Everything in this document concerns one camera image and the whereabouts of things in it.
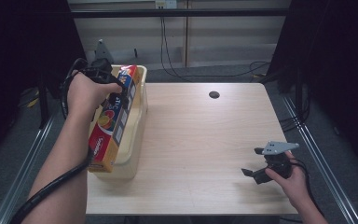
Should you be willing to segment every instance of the cardboard box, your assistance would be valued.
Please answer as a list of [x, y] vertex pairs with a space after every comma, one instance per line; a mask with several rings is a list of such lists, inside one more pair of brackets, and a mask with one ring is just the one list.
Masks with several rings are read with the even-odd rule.
[[106, 100], [102, 110], [99, 110], [101, 112], [96, 112], [94, 122], [91, 123], [94, 125], [90, 126], [92, 131], [89, 134], [89, 147], [94, 151], [94, 159], [89, 166], [90, 172], [111, 173], [113, 171], [114, 161], [135, 97], [136, 85], [139, 82], [137, 66], [121, 66], [117, 78], [128, 88], [129, 104], [127, 108], [123, 108], [117, 97], [113, 105]]

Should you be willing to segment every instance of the gray floor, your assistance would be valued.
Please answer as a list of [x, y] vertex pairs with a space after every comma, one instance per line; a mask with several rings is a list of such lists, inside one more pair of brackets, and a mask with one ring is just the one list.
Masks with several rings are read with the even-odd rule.
[[[253, 68], [262, 63], [253, 64]], [[265, 73], [267, 67], [255, 71], [255, 73]], [[249, 82], [251, 81], [251, 73], [243, 74], [249, 71], [249, 65], [231, 65], [231, 66], [208, 66], [187, 69], [175, 69], [177, 74], [184, 77], [187, 81], [192, 82]], [[181, 78], [175, 77], [171, 72], [168, 75], [164, 70], [148, 71], [146, 82], [184, 82]], [[269, 98], [274, 106], [278, 119], [287, 119], [289, 114], [287, 108], [282, 101], [282, 95], [277, 91], [277, 84], [271, 82], [265, 85]], [[44, 141], [41, 151], [35, 158], [34, 168], [29, 177], [24, 182], [23, 194], [16, 202], [14, 210], [26, 197], [26, 192], [30, 188], [32, 180], [37, 173], [43, 159], [54, 144], [54, 141], [60, 131], [63, 118], [57, 109], [58, 101], [49, 98], [50, 113], [56, 113], [57, 116], [53, 120], [51, 130]], [[18, 119], [12, 129], [9, 131], [4, 141], [0, 145], [0, 203], [5, 198], [11, 183], [16, 178], [16, 174], [21, 167], [29, 149], [33, 145], [34, 139], [38, 133], [40, 122], [38, 105], [31, 108], [22, 108], [18, 115]], [[306, 121], [315, 141], [320, 147], [326, 161], [335, 174], [338, 183], [349, 197], [354, 205], [354, 210], [358, 214], [358, 159], [351, 151], [351, 145], [343, 136], [337, 135], [334, 131], [335, 125], [331, 119], [325, 115], [317, 102], [312, 101], [310, 108], [310, 116]], [[294, 154], [298, 159], [304, 161], [310, 170], [310, 185], [313, 195], [324, 211], [326, 219], [330, 223], [347, 223], [343, 216], [336, 199], [326, 185], [323, 176], [316, 166], [305, 143], [297, 130], [285, 133], [288, 142], [297, 142], [301, 145], [299, 150], [295, 150]], [[184, 223], [179, 217], [156, 217], [154, 221], [148, 223]], [[96, 217], [88, 216], [88, 223], [123, 223], [124, 217]]]

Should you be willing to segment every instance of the human hand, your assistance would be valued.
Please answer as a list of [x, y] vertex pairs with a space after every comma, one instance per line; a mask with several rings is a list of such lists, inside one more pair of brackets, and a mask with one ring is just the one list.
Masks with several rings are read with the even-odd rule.
[[[293, 161], [295, 158], [291, 152], [285, 152], [287, 157]], [[311, 202], [310, 195], [307, 190], [306, 177], [300, 167], [292, 165], [292, 173], [289, 178], [285, 179], [273, 170], [267, 168], [266, 174], [275, 180], [283, 189], [283, 192], [289, 198], [290, 204], [294, 208], [298, 208], [303, 203]]]
[[91, 117], [107, 94], [121, 91], [121, 87], [116, 83], [98, 84], [82, 73], [78, 73], [69, 86], [68, 116], [85, 114]]

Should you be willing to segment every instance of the human arm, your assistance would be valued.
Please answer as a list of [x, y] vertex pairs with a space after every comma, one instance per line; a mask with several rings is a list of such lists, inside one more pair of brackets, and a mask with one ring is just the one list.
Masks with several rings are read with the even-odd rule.
[[[68, 91], [68, 117], [29, 197], [86, 159], [91, 118], [110, 92], [121, 92], [121, 87], [94, 83], [83, 74], [74, 77]], [[52, 192], [23, 223], [84, 223], [86, 205], [87, 171], [84, 170]]]
[[[289, 159], [294, 160], [292, 153], [286, 151]], [[306, 177], [300, 167], [292, 165], [292, 173], [289, 178], [285, 179], [273, 170], [267, 168], [266, 174], [275, 180], [283, 189], [283, 192], [289, 198], [290, 204], [300, 214], [305, 224], [324, 224], [327, 221], [319, 212], [315, 203], [310, 198], [307, 190]]]

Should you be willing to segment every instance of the wooden table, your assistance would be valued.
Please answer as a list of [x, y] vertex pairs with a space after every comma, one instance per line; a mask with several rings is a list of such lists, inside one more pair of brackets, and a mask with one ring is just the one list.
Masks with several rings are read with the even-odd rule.
[[[241, 171], [266, 167], [255, 147], [285, 141], [263, 85], [145, 85], [137, 175], [106, 182], [89, 174], [88, 214], [296, 214], [278, 184], [257, 185]], [[210, 91], [220, 97], [212, 99]]]

